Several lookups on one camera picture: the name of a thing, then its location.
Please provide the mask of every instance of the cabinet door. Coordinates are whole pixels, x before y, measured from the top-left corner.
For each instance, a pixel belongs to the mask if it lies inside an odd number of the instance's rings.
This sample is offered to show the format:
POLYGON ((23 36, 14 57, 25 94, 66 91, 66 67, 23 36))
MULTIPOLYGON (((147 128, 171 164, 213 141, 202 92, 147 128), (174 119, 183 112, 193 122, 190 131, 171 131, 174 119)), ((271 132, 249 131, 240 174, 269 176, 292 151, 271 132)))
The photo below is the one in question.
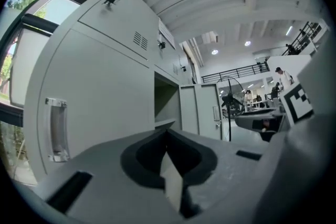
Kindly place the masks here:
POLYGON ((182 130, 221 140, 222 117, 216 84, 180 87, 182 130))
POLYGON ((46 72, 37 114, 38 139, 46 173, 51 162, 45 136, 46 98, 66 101, 69 155, 106 141, 154 129, 154 74, 148 67, 71 30, 46 72))
POLYGON ((184 85, 193 84, 191 66, 189 65, 187 55, 185 54, 183 49, 181 49, 180 47, 178 49, 178 52, 179 52, 178 53, 178 56, 179 56, 178 64, 180 65, 180 68, 181 68, 181 72, 179 74, 179 81, 181 82, 181 84, 184 84, 184 85))
POLYGON ((116 0, 110 6, 105 1, 97 2, 79 21, 150 59, 150 48, 157 46, 157 15, 142 0, 116 0))
POLYGON ((165 42, 165 48, 161 49, 158 45, 152 48, 153 62, 161 70, 179 80, 178 75, 181 72, 178 63, 179 55, 164 36, 162 36, 162 42, 165 42))

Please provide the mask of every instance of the sky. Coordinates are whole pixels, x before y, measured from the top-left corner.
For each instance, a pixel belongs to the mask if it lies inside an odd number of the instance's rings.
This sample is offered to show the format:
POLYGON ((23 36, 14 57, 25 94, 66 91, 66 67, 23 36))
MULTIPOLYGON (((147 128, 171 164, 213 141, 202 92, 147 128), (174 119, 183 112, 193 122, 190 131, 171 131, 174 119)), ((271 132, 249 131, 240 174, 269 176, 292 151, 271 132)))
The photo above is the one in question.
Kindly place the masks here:
MULTIPOLYGON (((51 0, 46 5, 46 17, 44 19, 49 20, 56 24, 61 24, 79 5, 70 0, 51 0)), ((13 44, 9 53, 13 54, 16 44, 13 44)))

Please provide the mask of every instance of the white shirt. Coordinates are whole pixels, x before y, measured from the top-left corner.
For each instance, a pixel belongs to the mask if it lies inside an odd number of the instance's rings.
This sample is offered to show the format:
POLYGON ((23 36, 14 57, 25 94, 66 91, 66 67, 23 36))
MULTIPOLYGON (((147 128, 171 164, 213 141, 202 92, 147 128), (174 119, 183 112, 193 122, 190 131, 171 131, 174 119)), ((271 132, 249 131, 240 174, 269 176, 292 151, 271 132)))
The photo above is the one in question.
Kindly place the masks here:
POLYGON ((247 103, 252 103, 253 102, 252 93, 247 94, 245 99, 247 103))
POLYGON ((289 87, 291 86, 290 81, 290 74, 287 71, 284 71, 282 75, 280 75, 280 83, 282 84, 284 90, 289 89, 289 87))

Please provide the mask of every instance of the open shelf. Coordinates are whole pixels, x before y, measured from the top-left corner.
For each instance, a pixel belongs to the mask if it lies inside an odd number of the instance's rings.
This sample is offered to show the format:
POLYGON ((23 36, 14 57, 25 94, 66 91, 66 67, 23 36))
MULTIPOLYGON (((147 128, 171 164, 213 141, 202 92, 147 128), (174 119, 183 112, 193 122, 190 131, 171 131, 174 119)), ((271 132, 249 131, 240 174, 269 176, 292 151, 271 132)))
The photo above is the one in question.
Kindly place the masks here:
POLYGON ((175 121, 176 121, 176 119, 174 119, 174 118, 167 119, 167 120, 164 120, 164 121, 158 121, 158 122, 155 123, 155 128, 161 127, 161 126, 164 126, 164 125, 168 125, 168 124, 173 124, 175 121))

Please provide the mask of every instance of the ceiling light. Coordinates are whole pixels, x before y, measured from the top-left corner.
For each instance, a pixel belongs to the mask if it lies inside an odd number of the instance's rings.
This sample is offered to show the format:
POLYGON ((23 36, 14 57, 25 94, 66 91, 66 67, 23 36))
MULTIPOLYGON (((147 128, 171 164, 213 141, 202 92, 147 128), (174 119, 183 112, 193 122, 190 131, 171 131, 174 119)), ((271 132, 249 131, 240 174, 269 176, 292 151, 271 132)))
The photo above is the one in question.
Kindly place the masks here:
POLYGON ((290 31, 292 30, 292 26, 291 27, 289 27, 289 29, 288 29, 288 31, 287 31, 287 34, 286 34, 286 36, 288 36, 289 35, 289 33, 290 33, 290 31))

